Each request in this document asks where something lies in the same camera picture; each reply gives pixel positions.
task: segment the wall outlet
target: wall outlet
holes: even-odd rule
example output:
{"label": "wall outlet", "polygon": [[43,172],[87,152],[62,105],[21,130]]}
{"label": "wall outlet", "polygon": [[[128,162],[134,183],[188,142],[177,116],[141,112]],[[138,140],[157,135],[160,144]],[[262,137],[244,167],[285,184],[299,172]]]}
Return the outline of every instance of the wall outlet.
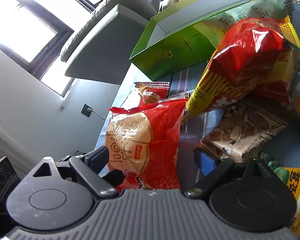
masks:
{"label": "wall outlet", "polygon": [[91,112],[88,111],[88,108],[91,108],[90,106],[88,106],[87,104],[84,104],[81,113],[84,114],[87,117],[90,117]]}

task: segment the white cable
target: white cable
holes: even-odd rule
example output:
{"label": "white cable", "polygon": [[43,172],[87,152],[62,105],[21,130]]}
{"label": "white cable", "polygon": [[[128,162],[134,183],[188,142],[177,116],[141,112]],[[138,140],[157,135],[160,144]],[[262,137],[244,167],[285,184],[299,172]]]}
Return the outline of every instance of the white cable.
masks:
{"label": "white cable", "polygon": [[93,109],[90,108],[90,107],[87,108],[87,111],[88,111],[88,112],[93,112],[93,113],[95,113],[97,116],[99,116],[99,117],[100,117],[102,120],[104,120],[104,121],[106,120],[106,119],[103,119],[98,113],[96,113],[95,111],[93,111]]}

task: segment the sofa armrest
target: sofa armrest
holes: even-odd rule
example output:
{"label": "sofa armrest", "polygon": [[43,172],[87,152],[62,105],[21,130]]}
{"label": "sofa armrest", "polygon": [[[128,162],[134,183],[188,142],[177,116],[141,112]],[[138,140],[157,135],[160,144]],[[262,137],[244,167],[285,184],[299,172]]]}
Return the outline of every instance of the sofa armrest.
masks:
{"label": "sofa armrest", "polygon": [[121,84],[129,57],[148,21],[118,4],[87,34],[67,60],[65,75]]}

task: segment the red plastic packaging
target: red plastic packaging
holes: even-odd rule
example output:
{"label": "red plastic packaging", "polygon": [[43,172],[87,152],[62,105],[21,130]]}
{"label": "red plastic packaging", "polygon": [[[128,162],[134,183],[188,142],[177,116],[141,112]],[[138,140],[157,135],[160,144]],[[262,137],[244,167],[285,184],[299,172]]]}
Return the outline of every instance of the red plastic packaging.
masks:
{"label": "red plastic packaging", "polygon": [[157,103],[167,97],[169,82],[135,82],[134,88],[121,105],[121,108],[131,109]]}
{"label": "red plastic packaging", "polygon": [[232,104],[261,84],[270,74],[285,38],[300,45],[288,20],[246,18],[232,26],[194,89],[184,120]]}
{"label": "red plastic packaging", "polygon": [[176,171],[180,124],[187,99],[177,99],[125,110],[112,107],[105,145],[109,170],[123,172],[117,187],[179,188]]}

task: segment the sofa cushion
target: sofa cushion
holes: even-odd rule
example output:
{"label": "sofa cushion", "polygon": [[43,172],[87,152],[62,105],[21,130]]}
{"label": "sofa cushion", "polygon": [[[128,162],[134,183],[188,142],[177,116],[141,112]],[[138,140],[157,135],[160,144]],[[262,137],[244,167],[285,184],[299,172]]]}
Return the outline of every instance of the sofa cushion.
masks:
{"label": "sofa cushion", "polygon": [[147,2],[150,3],[157,12],[159,11],[160,0],[147,0]]}
{"label": "sofa cushion", "polygon": [[151,17],[158,13],[146,0],[103,0],[91,13],[91,18],[84,27],[75,31],[63,46],[60,53],[61,61],[66,62],[69,59],[70,55],[74,52],[75,48],[79,45],[83,38],[117,4],[129,8],[147,20],[150,20]]}

